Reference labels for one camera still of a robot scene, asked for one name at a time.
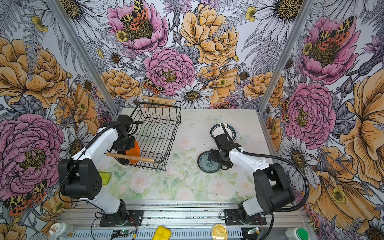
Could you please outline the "black wire dish rack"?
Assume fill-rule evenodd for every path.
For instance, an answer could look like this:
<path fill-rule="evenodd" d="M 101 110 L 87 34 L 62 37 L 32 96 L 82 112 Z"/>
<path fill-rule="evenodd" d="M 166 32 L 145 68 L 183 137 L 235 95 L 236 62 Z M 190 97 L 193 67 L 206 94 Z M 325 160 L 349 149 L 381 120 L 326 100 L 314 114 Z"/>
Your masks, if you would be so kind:
<path fill-rule="evenodd" d="M 142 122 L 130 131 L 133 141 L 129 156 L 125 150 L 109 150 L 106 155 L 121 165 L 165 171 L 179 125 L 182 122 L 181 102 L 171 99 L 141 97 L 129 115 Z"/>

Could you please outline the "teal patterned plate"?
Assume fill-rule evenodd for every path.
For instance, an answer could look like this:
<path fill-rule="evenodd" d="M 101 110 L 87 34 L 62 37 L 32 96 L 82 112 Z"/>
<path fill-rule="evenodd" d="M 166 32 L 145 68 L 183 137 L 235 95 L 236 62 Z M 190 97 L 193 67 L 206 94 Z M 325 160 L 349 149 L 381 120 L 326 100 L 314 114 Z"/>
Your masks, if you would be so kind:
<path fill-rule="evenodd" d="M 197 164 L 201 171 L 207 174 L 216 173 L 221 169 L 221 164 L 208 160 L 209 151 L 201 153 L 198 157 Z"/>

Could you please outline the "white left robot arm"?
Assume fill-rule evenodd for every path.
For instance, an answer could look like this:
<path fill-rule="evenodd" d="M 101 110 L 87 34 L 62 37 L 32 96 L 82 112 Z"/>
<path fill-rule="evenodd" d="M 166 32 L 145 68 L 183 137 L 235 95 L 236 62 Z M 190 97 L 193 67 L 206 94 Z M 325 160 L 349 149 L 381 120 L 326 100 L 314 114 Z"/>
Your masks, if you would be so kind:
<path fill-rule="evenodd" d="M 115 127 L 101 128 L 79 153 L 59 162 L 60 194 L 90 203 L 101 210 L 108 224 L 126 224 L 129 214 L 125 202 L 111 195 L 103 187 L 97 165 L 108 150 L 125 151 L 134 146 L 134 137 L 126 131 L 117 130 Z"/>

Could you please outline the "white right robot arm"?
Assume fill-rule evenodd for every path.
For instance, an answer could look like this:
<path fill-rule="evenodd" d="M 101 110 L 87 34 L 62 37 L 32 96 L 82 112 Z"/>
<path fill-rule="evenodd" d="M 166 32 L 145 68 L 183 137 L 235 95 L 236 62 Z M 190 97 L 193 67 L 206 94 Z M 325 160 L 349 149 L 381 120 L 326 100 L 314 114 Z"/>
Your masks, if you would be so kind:
<path fill-rule="evenodd" d="M 238 208 L 238 215 L 243 223 L 248 224 L 262 214 L 292 211 L 290 208 L 284 208 L 295 198 L 284 168 L 278 163 L 269 164 L 266 158 L 273 156 L 236 149 L 229 152 L 210 150 L 209 161 L 228 168 L 237 165 L 254 178 L 256 195 L 241 202 Z"/>

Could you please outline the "orange plate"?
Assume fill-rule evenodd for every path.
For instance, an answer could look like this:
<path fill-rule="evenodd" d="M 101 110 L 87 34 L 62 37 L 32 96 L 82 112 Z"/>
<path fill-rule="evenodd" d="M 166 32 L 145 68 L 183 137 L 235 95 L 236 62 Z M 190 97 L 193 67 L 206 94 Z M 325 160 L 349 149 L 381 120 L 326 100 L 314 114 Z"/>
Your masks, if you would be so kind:
<path fill-rule="evenodd" d="M 127 150 L 126 155 L 127 156 L 133 156 L 133 157 L 140 157 L 140 147 L 139 147 L 139 144 L 136 140 L 135 140 L 135 146 L 133 148 L 131 148 L 130 150 Z M 131 164 L 137 164 L 138 163 L 138 161 L 133 160 L 133 159 L 128 159 L 128 161 Z"/>

